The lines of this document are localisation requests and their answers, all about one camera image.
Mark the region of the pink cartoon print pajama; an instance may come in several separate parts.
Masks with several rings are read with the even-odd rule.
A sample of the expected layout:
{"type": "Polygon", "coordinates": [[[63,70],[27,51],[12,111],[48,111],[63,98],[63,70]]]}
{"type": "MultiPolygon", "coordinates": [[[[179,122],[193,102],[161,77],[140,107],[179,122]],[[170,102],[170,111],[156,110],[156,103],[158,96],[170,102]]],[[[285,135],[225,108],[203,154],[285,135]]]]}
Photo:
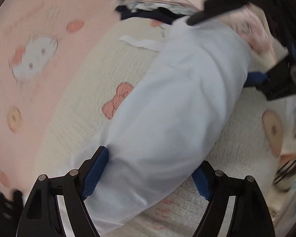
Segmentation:
{"type": "MultiPolygon", "coordinates": [[[[206,0],[115,0],[118,5],[125,5],[131,12],[138,10],[152,11],[165,8],[177,15],[191,16],[204,9],[206,0]]],[[[218,21],[232,28],[251,49],[260,55],[276,56],[266,18],[252,5],[227,12],[217,18],[218,21]]]]}

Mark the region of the white shirt navy trim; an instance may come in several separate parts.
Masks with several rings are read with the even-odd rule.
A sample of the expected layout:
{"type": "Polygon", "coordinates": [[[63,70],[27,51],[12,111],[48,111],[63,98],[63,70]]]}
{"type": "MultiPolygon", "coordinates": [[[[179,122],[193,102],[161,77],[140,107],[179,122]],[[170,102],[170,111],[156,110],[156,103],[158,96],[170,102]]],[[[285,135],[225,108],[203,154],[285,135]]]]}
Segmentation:
{"type": "Polygon", "coordinates": [[[122,40],[157,51],[149,70],[92,147],[109,159],[86,207],[108,233],[155,205],[192,175],[220,136],[251,65],[249,45],[212,20],[175,21],[162,41],[122,40]]]}

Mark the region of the navy garment under pajama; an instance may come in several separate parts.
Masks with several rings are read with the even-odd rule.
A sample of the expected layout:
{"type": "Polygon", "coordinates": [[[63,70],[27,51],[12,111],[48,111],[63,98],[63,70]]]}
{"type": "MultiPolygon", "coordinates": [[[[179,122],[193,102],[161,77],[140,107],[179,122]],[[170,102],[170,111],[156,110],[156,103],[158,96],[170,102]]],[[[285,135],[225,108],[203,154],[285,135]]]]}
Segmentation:
{"type": "Polygon", "coordinates": [[[115,8],[115,11],[120,14],[121,20],[126,20],[129,18],[146,18],[156,20],[168,25],[171,25],[173,21],[184,17],[183,14],[175,14],[165,8],[158,8],[152,11],[145,11],[139,9],[135,12],[132,12],[126,6],[119,5],[115,8]]]}

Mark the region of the pink cream Hello Kitty blanket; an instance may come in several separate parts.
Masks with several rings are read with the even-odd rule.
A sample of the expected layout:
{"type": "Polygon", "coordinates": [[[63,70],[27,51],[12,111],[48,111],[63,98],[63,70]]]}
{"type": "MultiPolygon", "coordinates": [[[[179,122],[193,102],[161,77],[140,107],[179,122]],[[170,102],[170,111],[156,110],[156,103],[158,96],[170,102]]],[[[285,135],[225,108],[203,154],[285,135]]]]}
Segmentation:
{"type": "MultiPolygon", "coordinates": [[[[82,151],[108,121],[103,105],[117,87],[133,87],[156,53],[119,41],[162,38],[151,20],[120,22],[112,0],[5,0],[0,8],[0,191],[24,194],[37,177],[52,177],[63,162],[82,151]],[[12,69],[25,51],[44,40],[56,51],[43,70],[19,82],[12,69]]],[[[231,177],[252,175],[265,197],[278,159],[264,135],[262,114],[285,111],[285,100],[267,102],[246,88],[216,146],[206,158],[231,177]]],[[[105,236],[192,236],[207,201],[191,179],[166,199],[105,236]]]]}

